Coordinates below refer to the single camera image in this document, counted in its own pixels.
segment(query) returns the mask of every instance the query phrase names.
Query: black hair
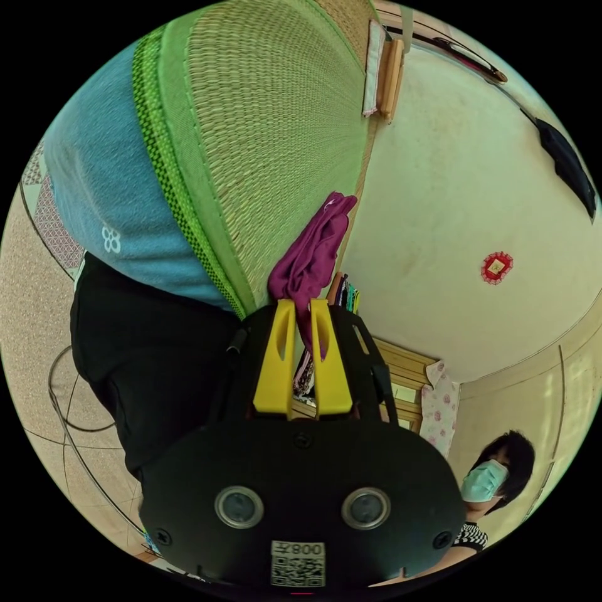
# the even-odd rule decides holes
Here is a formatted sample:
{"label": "black hair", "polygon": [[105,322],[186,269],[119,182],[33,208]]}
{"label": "black hair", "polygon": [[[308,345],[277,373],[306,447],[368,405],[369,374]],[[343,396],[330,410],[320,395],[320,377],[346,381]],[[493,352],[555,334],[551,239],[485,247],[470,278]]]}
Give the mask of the black hair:
{"label": "black hair", "polygon": [[492,441],[478,457],[471,470],[489,460],[501,449],[505,448],[508,457],[508,477],[502,485],[500,493],[504,496],[493,508],[485,514],[499,510],[516,499],[527,486],[533,474],[535,464],[535,449],[533,444],[518,431],[508,431],[495,441]]}

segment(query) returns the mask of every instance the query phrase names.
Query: camera lens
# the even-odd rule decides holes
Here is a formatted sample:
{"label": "camera lens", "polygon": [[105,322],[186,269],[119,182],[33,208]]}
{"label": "camera lens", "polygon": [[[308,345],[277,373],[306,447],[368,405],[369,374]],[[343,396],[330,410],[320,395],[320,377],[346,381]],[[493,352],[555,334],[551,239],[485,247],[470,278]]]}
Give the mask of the camera lens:
{"label": "camera lens", "polygon": [[218,517],[235,529],[254,527],[263,516],[263,504],[259,496],[246,487],[228,487],[215,500]]}
{"label": "camera lens", "polygon": [[343,520],[353,529],[375,529],[389,517],[391,503],[379,489],[364,487],[347,496],[343,503]]}

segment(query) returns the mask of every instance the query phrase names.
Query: pink floral fabric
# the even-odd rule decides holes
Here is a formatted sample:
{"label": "pink floral fabric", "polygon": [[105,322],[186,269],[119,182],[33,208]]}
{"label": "pink floral fabric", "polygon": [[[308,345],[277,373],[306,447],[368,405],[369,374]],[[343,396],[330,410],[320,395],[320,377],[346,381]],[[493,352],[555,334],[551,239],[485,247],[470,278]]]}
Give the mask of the pink floral fabric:
{"label": "pink floral fabric", "polygon": [[431,384],[422,387],[422,425],[420,436],[446,458],[456,430],[460,385],[445,374],[445,362],[426,367]]}

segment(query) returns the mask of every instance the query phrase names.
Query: magenta cloth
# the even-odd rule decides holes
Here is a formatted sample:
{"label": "magenta cloth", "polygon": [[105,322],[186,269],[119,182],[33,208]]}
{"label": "magenta cloth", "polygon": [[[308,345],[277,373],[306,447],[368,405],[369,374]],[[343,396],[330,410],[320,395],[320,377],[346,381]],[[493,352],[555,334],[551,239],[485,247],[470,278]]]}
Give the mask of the magenta cloth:
{"label": "magenta cloth", "polygon": [[297,325],[305,348],[312,352],[311,299],[329,284],[339,247],[349,227],[347,214],[357,203],[355,196],[332,193],[311,219],[268,279],[275,299],[292,299]]}

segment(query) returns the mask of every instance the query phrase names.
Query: woven straw mat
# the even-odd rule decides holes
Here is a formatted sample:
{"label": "woven straw mat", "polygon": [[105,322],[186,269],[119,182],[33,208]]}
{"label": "woven straw mat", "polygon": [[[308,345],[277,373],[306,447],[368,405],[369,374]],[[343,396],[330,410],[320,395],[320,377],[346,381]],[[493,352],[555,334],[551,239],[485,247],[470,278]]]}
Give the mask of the woven straw mat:
{"label": "woven straw mat", "polygon": [[365,63],[335,21],[312,0],[231,0],[137,47],[135,100],[157,177],[241,317],[268,302],[272,268],[326,197],[354,194],[365,173]]}

